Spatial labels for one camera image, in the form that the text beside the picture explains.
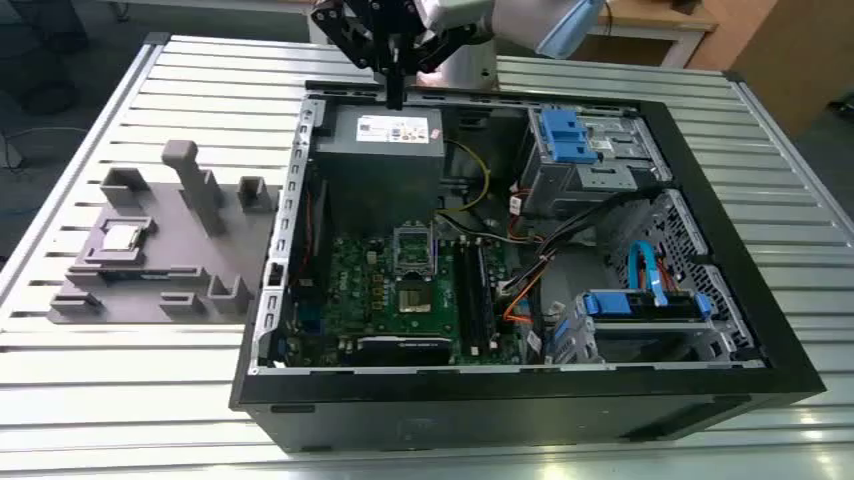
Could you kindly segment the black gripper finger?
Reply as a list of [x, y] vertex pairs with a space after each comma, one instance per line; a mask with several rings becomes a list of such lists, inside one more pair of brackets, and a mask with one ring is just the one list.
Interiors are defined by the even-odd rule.
[[386, 88], [386, 107], [394, 109], [394, 43], [386, 44], [368, 42], [367, 44], [350, 43], [346, 38], [348, 27], [346, 1], [316, 1], [309, 18], [319, 27], [332, 44], [340, 49], [344, 56], [359, 69], [370, 69], [380, 78]]
[[406, 100], [407, 81], [419, 73], [434, 73], [451, 55], [470, 43], [478, 27], [467, 24], [419, 38], [427, 32], [406, 30], [395, 38], [394, 47], [394, 109], [400, 110]]

